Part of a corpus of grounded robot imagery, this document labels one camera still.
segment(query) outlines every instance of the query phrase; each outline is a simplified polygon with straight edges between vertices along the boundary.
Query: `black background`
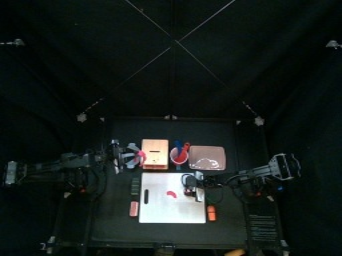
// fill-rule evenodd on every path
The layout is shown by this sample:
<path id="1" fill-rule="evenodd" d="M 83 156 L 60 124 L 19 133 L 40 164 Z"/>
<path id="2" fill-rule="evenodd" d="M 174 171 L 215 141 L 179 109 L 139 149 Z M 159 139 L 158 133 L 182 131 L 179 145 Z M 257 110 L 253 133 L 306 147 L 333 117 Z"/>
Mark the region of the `black background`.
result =
<path id="1" fill-rule="evenodd" d="M 2 1 L 0 161 L 68 152 L 99 117 L 265 120 L 270 155 L 302 178 L 281 214 L 294 255 L 341 252 L 340 0 Z M 35 248 L 54 222 L 50 188 L 2 191 L 0 248 Z"/>

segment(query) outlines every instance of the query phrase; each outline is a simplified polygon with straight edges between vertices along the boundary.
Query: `orange object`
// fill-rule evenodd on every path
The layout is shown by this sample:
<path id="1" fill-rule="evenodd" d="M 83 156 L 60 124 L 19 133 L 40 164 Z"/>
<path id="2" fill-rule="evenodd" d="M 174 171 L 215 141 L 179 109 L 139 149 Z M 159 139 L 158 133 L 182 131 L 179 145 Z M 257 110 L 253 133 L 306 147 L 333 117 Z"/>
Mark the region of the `orange object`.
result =
<path id="1" fill-rule="evenodd" d="M 137 201 L 131 202 L 131 208 L 130 208 L 130 216 L 137 217 L 138 216 L 138 209 L 139 209 L 139 203 Z"/>
<path id="2" fill-rule="evenodd" d="M 217 220 L 217 209 L 215 209 L 214 205 L 209 205 L 207 213 L 209 213 L 209 221 L 215 221 Z"/>

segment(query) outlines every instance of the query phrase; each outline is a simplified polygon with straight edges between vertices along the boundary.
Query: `red object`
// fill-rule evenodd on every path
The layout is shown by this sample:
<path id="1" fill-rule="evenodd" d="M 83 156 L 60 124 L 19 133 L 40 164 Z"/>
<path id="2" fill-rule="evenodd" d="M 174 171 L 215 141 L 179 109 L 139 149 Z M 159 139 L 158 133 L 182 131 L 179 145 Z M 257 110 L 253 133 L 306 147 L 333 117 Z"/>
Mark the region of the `red object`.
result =
<path id="1" fill-rule="evenodd" d="M 217 220 L 217 209 L 215 209 L 214 205 L 209 205 L 207 213 L 209 213 L 209 221 L 215 221 Z"/>
<path id="2" fill-rule="evenodd" d="M 189 148 L 190 148 L 190 143 L 187 142 L 187 143 L 185 143 L 185 146 L 183 146 L 181 155 L 174 159 L 175 162 L 178 162 L 178 163 L 185 162 L 185 160 L 186 160 L 186 158 L 187 158 L 187 151 L 189 151 Z"/>

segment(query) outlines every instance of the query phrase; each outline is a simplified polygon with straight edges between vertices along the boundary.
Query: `black table surface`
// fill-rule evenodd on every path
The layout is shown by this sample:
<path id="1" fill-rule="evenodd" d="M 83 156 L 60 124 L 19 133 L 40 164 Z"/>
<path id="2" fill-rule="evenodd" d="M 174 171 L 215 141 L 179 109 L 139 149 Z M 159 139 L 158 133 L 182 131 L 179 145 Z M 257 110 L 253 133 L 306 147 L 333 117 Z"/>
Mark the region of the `black table surface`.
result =
<path id="1" fill-rule="evenodd" d="M 170 150 L 174 141 L 190 142 L 191 145 L 221 146 L 226 152 L 226 171 L 230 177 L 237 171 L 262 166 L 268 163 L 268 150 L 264 130 L 253 120 L 155 120 L 155 119 L 114 119 L 102 124 L 98 141 L 110 142 L 118 139 L 121 146 L 137 143 L 142 146 L 143 139 L 169 139 Z M 229 187 L 223 189 L 223 200 L 215 205 L 217 221 L 205 224 L 157 224 L 139 223 L 139 217 L 131 218 L 131 179 L 141 177 L 143 169 L 117 175 L 107 169 L 107 188 L 102 195 L 91 228 L 94 246 L 154 247 L 155 244 L 173 244 L 178 248 L 246 248 L 246 221 L 243 205 L 235 198 Z M 175 172 L 170 163 L 169 172 Z M 182 171 L 194 171 L 187 165 Z M 221 191 L 207 191 L 211 198 L 219 198 Z"/>

